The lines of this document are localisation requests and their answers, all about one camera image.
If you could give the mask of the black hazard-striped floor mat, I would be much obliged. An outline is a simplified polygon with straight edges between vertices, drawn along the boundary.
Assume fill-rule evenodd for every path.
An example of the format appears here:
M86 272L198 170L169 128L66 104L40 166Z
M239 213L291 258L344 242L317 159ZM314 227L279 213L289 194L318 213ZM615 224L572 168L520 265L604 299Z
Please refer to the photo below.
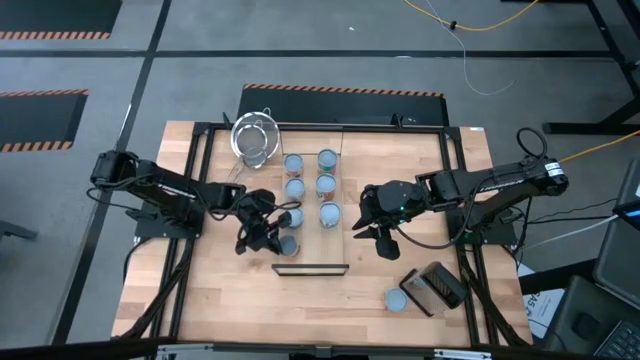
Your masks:
M0 153L69 150L88 89L0 92Z
M104 40L123 0L0 0L0 40Z
M280 123L449 125L444 95L428 91L245 84L237 115L262 110Z

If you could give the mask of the diced tomatoes can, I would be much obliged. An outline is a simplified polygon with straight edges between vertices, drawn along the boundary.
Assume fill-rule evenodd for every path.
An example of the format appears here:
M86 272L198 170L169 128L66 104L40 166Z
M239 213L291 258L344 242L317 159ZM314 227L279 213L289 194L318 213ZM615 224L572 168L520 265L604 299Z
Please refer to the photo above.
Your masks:
M301 155L290 153L284 156L283 165L288 177L300 177L304 172L304 159Z

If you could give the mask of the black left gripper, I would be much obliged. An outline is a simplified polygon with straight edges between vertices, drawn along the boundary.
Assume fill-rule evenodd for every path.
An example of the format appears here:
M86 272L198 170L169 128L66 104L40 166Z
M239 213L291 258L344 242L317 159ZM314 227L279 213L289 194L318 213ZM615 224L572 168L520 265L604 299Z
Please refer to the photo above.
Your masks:
M237 234L237 253L247 249L255 252L267 249L276 255L282 254L279 237L294 236L295 229L288 227L290 216L287 212L279 215L274 222L269 217L277 210L275 195L264 189L246 193L237 207L237 219L241 227Z

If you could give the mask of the wooden shelf with black frame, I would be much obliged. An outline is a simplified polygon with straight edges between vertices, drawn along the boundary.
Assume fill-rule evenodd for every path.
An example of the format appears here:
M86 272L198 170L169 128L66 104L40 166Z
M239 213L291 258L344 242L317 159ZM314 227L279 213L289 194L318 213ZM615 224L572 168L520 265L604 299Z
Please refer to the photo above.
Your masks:
M299 251L295 256L280 256L272 265L279 276L344 276L349 265L344 259L342 230L342 193L337 183L335 196L331 201L340 206L341 219L332 229L325 229L319 221L320 207L323 203L316 194L316 179L320 175L316 154L301 154L304 159L304 172L299 178L306 187L306 195L302 206L303 224L295 229L295 237L299 243Z

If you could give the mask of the large metal mesh strainer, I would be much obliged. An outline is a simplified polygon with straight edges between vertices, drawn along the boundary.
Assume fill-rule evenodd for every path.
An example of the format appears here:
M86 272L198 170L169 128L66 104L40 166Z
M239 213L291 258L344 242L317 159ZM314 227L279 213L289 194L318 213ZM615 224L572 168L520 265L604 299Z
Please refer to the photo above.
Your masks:
M261 112L248 112L234 123L230 140L232 151L237 158L246 148L262 147L266 150L268 161L280 147L280 128L271 117L269 108Z

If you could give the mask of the mixed vegetables can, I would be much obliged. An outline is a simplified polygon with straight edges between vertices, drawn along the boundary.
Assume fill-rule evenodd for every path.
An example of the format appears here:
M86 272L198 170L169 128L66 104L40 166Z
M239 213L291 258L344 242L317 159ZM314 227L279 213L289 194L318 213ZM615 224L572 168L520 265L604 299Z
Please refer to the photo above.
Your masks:
M325 202L320 207L319 221L323 228L335 228L341 219L340 206L335 202Z

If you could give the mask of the mandarin oranges can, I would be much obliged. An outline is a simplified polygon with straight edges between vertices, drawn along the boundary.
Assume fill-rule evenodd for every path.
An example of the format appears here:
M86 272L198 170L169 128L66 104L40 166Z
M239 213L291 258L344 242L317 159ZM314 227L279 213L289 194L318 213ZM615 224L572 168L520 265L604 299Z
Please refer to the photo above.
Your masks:
M385 306L391 312L404 312L408 306L409 298L400 288L389 289L384 296Z

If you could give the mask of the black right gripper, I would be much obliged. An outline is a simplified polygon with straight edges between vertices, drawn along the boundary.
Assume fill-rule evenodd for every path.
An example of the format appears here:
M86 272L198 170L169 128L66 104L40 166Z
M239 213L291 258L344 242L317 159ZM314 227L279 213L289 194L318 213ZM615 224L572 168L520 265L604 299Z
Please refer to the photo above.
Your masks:
M393 180L367 186L360 195L359 210L360 217L352 229L368 228L356 233L354 238L374 239L380 257L396 260L400 250L391 230L424 213L425 200L418 184Z

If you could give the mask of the pink mixed fruit can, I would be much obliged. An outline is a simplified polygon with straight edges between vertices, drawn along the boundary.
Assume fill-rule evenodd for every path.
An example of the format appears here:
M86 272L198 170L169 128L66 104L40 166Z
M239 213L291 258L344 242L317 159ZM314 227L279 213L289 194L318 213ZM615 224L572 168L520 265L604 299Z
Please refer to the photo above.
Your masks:
M322 173L316 179L316 194L320 201L331 201L337 187L336 178L330 173Z

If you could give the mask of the plain tin can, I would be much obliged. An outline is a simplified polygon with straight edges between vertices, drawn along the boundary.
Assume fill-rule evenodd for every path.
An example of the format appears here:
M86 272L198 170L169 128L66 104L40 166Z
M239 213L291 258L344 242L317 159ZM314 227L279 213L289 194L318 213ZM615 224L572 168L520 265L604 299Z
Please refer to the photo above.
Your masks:
M295 256L300 249L299 243L293 235L285 235L279 239L279 242L282 256Z

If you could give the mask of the teal label can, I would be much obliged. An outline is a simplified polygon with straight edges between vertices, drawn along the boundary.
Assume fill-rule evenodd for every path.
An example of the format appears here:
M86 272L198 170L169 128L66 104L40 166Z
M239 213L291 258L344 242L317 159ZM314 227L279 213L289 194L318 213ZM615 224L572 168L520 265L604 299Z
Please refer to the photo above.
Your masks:
M300 178L290 178L285 184L285 194L289 201L303 202L306 195L305 183Z

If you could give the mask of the white printed paper sheet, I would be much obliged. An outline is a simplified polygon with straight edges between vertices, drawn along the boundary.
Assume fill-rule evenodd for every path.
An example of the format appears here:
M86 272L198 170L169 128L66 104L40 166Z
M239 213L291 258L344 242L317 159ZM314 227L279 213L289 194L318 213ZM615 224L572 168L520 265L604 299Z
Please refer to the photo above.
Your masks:
M532 336L542 340L565 293L564 288L523 294L525 312Z

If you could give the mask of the chicken soup can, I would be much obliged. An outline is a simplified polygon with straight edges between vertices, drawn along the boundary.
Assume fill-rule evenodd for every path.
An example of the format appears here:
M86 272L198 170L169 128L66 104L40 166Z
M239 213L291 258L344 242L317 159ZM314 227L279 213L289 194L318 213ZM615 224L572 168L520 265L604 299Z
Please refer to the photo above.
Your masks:
M332 149L323 149L317 155L318 173L334 174L338 162L338 154Z

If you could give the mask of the black desk foot bar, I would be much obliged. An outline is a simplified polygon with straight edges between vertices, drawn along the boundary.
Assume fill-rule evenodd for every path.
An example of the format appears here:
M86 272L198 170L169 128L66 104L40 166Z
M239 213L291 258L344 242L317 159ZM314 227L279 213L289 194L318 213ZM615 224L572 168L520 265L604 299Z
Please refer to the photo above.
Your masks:
M592 282L596 262L597 259L593 258L520 277L519 283L522 294L529 295L547 290L566 288L574 276L579 276Z

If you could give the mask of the dark device with blue screen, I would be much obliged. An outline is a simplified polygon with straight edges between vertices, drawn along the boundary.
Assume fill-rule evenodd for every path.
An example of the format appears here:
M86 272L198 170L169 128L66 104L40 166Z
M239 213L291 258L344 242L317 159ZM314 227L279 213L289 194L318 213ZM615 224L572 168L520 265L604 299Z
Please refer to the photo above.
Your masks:
M613 213L640 231L640 159L630 162Z

